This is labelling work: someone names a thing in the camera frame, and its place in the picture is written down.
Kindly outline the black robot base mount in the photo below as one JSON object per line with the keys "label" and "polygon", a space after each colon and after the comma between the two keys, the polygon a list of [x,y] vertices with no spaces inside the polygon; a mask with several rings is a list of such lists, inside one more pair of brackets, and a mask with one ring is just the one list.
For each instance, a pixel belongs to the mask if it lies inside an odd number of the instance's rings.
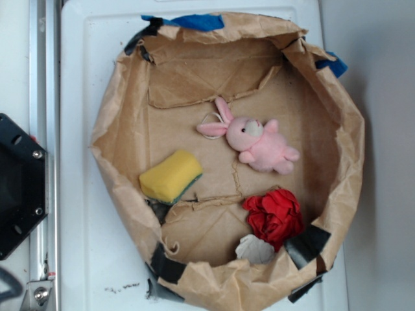
{"label": "black robot base mount", "polygon": [[47,152],[1,114],[1,260],[46,216]]}

